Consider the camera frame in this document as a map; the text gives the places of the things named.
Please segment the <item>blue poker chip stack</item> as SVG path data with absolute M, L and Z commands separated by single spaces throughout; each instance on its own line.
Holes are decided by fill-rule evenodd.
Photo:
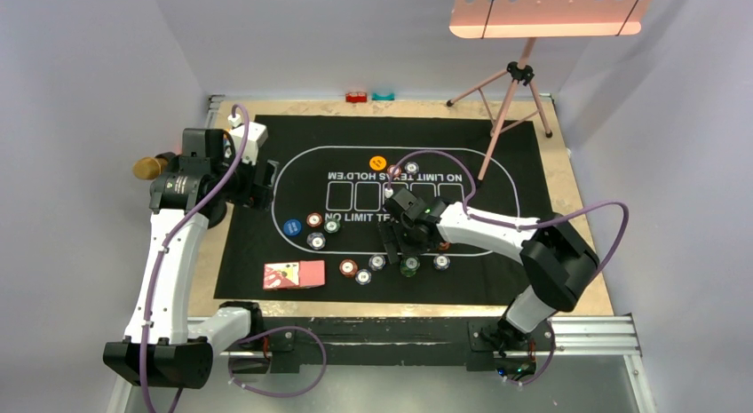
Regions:
M 384 255 L 372 255 L 369 258 L 369 269 L 371 271 L 380 271 L 387 265 Z

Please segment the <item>blue small blind button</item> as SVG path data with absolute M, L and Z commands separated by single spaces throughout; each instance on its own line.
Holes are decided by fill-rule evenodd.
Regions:
M 286 220 L 282 226 L 283 233 L 288 237 L 294 237 L 303 231 L 303 225 L 300 220 L 291 218 Z

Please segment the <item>red poker chip stack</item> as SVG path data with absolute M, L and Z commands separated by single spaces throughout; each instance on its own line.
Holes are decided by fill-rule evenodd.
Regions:
M 356 262 L 349 258 L 342 260 L 338 269 L 341 275 L 348 278 L 353 278 L 360 270 Z

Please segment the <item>single green poker chip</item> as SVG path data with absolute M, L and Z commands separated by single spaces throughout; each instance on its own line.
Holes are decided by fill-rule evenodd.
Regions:
M 341 223 L 337 218 L 327 218 L 323 223 L 323 229 L 328 234 L 336 234 L 340 231 Z

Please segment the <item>orange big blind button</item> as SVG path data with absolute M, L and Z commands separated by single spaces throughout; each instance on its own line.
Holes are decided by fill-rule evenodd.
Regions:
M 369 168 L 373 171 L 383 171 L 386 167 L 387 161 L 381 155 L 374 155 L 369 159 Z

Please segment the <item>single blue poker chip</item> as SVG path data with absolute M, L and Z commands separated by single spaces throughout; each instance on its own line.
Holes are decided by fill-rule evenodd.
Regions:
M 326 237 L 323 233 L 314 232 L 306 237 L 306 243 L 312 250 L 322 250 L 326 246 Z

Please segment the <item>red playing card box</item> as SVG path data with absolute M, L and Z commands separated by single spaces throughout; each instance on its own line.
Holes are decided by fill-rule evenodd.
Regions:
M 323 286 L 326 281 L 323 260 L 267 263 L 264 265 L 262 289 L 299 290 Z

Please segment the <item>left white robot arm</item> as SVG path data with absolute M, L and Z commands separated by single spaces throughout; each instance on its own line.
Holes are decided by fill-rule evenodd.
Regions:
M 188 322 L 199 248 L 228 204 L 267 210 L 278 164 L 260 163 L 263 124 L 230 131 L 186 129 L 180 153 L 142 160 L 135 172 L 151 182 L 150 244 L 139 298 L 122 340 L 108 342 L 103 362 L 136 386 L 203 387 L 214 358 L 236 343 L 252 350 L 265 326 L 253 302 L 226 302 L 207 321 Z

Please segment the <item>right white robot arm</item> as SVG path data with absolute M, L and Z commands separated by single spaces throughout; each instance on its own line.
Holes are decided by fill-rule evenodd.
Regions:
M 441 197 L 426 202 L 405 187 L 386 188 L 389 219 L 382 238 L 390 259 L 417 256 L 442 243 L 491 251 L 522 265 L 528 286 L 498 325 L 501 341 L 519 348 L 557 312 L 571 312 L 595 277 L 600 260 L 568 220 L 515 218 Z

